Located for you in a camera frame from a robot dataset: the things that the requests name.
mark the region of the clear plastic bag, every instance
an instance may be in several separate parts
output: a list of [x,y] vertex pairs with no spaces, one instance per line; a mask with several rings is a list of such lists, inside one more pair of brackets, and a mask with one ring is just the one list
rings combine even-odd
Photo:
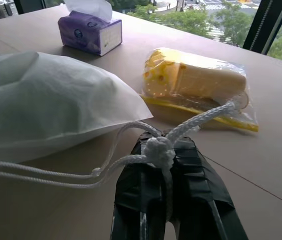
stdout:
[[169,48],[145,61],[142,98],[148,104],[200,114],[239,96],[241,109],[214,120],[257,132],[259,126],[242,66]]

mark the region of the tissue box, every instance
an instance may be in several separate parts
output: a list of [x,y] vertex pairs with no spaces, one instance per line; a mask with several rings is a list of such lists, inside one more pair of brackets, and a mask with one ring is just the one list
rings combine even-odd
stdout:
[[105,22],[90,14],[72,11],[58,21],[62,43],[103,56],[122,43],[122,20]]

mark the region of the street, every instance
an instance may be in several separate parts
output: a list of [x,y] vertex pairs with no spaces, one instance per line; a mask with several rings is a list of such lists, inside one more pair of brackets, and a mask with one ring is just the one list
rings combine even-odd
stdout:
[[[225,9],[226,7],[222,5],[221,0],[205,0],[205,9],[207,10],[208,14],[214,14],[216,11]],[[238,4],[241,7],[241,12],[249,14],[249,15],[255,15],[259,4],[261,0],[252,0],[251,2],[247,3],[240,3],[236,0],[228,0],[228,3]],[[184,10],[188,10],[189,7],[192,6],[194,10],[199,10],[200,5],[195,3],[195,0],[188,0],[186,6],[184,7]]]
[[[217,11],[226,8],[224,5],[222,5],[221,0],[205,0],[204,2],[205,2],[205,9],[207,10],[208,15],[213,15]],[[241,3],[236,0],[227,0],[227,2],[240,5],[241,12],[254,16],[258,10],[261,0],[252,0],[251,2],[245,2],[245,3]],[[187,11],[190,6],[192,6],[194,11],[200,9],[200,5],[196,4],[195,0],[188,0],[186,6],[184,7],[184,11]],[[224,35],[223,29],[217,28],[212,25],[208,25],[208,28],[209,28],[208,34],[211,36],[211,38],[215,41],[220,41],[220,37]]]

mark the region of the table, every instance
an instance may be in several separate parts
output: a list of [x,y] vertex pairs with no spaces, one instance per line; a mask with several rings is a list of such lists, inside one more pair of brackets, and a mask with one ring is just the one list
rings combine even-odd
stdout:
[[[282,239],[282,61],[245,49],[114,12],[123,22],[123,44],[103,57],[63,47],[57,21],[65,6],[0,19],[0,54],[40,51],[76,58],[119,76],[137,92],[144,60],[154,48],[168,47],[246,67],[259,133],[201,130],[191,137],[200,151],[217,162],[251,240]],[[163,130],[169,121],[150,119]],[[113,159],[129,154],[139,134],[129,130]],[[90,172],[99,167],[115,132],[27,164],[54,171]],[[107,240],[115,184],[97,189],[66,189],[0,178],[0,240]],[[166,239],[175,239],[166,227]]]

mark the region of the rope knot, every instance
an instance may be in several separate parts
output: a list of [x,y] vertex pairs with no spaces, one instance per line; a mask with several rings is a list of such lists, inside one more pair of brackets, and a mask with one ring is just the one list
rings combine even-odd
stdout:
[[96,167],[95,169],[92,170],[93,177],[99,177],[100,173],[101,173],[100,167]]
[[143,155],[157,168],[170,170],[176,153],[172,143],[164,136],[151,137],[147,140]]

